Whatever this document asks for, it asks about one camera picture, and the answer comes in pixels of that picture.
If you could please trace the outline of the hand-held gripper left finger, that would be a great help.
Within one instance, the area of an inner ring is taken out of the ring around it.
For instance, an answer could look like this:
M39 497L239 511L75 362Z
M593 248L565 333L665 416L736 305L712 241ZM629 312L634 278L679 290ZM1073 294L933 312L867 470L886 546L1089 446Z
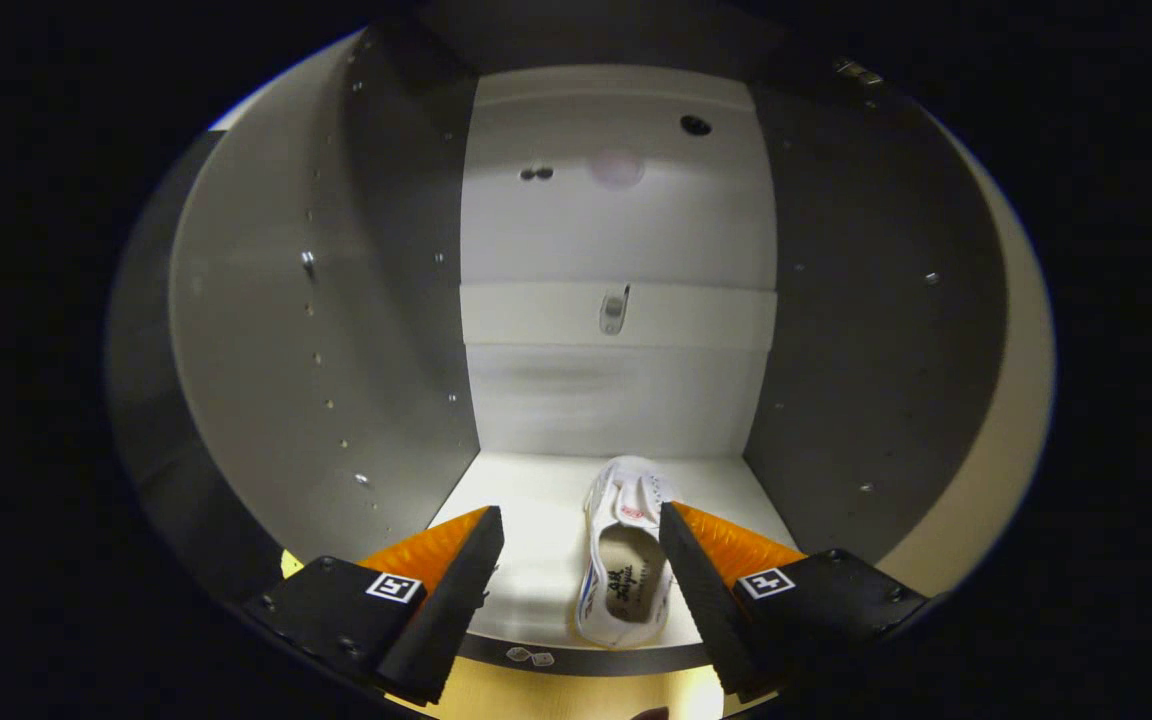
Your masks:
M364 561L306 561L241 612L335 679L435 705L503 544L500 507L483 506Z

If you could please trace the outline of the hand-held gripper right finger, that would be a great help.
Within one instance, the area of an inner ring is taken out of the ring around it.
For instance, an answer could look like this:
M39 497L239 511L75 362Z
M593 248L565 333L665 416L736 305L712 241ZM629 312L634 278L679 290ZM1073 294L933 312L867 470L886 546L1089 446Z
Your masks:
M791 550L696 507L660 507L659 541L727 694L755 700L856 679L931 598L841 548Z

